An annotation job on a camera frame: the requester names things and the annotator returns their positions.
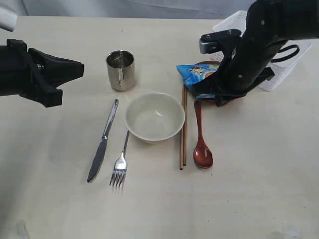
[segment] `wooden spoon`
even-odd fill
[[[209,150],[203,139],[203,132],[201,127],[201,103],[199,101],[195,101],[194,105],[198,126],[198,141],[194,150],[193,158],[198,167],[209,168],[213,165],[214,160],[211,151]]]

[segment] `wooden chopstick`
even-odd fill
[[[187,86],[184,85],[183,91],[184,94],[184,111],[185,111],[185,123],[183,127],[183,165],[186,166],[187,160]]]
[[[185,88],[183,84],[182,95],[181,95],[181,106],[184,108],[185,103]],[[179,169],[183,170],[184,168],[184,126],[180,130],[180,138],[179,138]]]

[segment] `blue snack package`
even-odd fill
[[[199,65],[178,65],[176,66],[178,72],[183,78],[184,84],[189,90],[191,86],[196,84],[206,77],[217,71],[219,64],[199,64]],[[214,99],[214,94],[198,95],[198,99]]]

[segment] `plastic basket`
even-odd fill
[[[229,16],[221,23],[215,25],[213,27],[213,32],[224,31],[228,29],[238,29],[244,33],[246,30],[246,11],[238,11],[233,15]],[[290,58],[287,61],[279,62],[279,63],[269,63],[268,66],[272,68],[275,73],[275,76],[270,81],[264,81],[259,85],[261,89],[264,91],[272,91],[275,89],[294,69],[297,65],[298,61],[301,57],[311,48],[311,43],[308,40],[300,40],[300,41],[288,41],[285,46],[289,46],[292,44],[296,44],[300,48],[300,52],[297,56]],[[294,49],[285,51],[283,53],[278,53],[275,58],[280,58],[292,53]],[[216,61],[221,61],[224,58],[223,53],[216,52],[211,55],[211,58]]]

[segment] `stainless steel cup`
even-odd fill
[[[111,52],[106,58],[106,65],[113,89],[126,91],[135,85],[134,56],[130,52]]]

